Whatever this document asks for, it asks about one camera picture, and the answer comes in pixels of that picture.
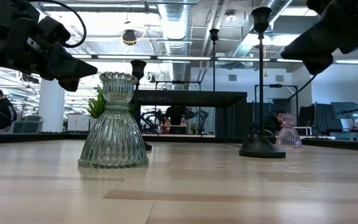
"glass vase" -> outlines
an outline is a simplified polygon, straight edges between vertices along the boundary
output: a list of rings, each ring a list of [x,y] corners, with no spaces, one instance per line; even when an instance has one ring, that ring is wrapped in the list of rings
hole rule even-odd
[[[295,123],[295,114],[283,114],[283,128],[279,132],[276,139],[276,146],[287,149],[302,148],[302,141],[298,132],[293,128]]]
[[[78,164],[96,169],[148,165],[142,134],[128,105],[137,78],[125,73],[106,72],[100,75],[100,80],[107,101],[106,111],[89,132]]]

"white column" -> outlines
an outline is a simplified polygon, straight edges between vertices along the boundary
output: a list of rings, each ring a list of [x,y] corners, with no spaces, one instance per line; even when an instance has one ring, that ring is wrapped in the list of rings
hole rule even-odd
[[[43,117],[42,131],[62,132],[65,111],[65,90],[57,80],[41,81],[38,115]]]

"pink glass vase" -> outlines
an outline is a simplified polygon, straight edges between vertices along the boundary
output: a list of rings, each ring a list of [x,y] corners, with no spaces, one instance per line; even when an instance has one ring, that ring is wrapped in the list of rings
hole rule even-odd
[[[298,132],[293,128],[295,114],[287,113],[282,116],[283,128],[276,139],[276,146],[287,149],[302,148],[302,141]]]

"black mesh shelf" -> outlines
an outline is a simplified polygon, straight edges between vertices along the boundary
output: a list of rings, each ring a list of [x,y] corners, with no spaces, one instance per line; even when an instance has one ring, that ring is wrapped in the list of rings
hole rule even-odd
[[[227,107],[247,97],[246,92],[139,90],[138,102],[144,106]]]

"green plant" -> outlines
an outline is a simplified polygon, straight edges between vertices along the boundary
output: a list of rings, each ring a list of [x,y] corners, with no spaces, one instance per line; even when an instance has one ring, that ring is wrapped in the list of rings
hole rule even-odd
[[[87,108],[88,112],[92,116],[92,118],[100,117],[103,112],[106,110],[106,100],[103,97],[103,91],[98,90],[98,98],[97,99],[89,99],[89,108]]]
[[[198,127],[197,127],[197,124],[192,124],[191,126],[190,126],[190,130],[191,130],[191,132],[193,133],[193,134],[196,134],[197,133],[197,131],[198,131]]]

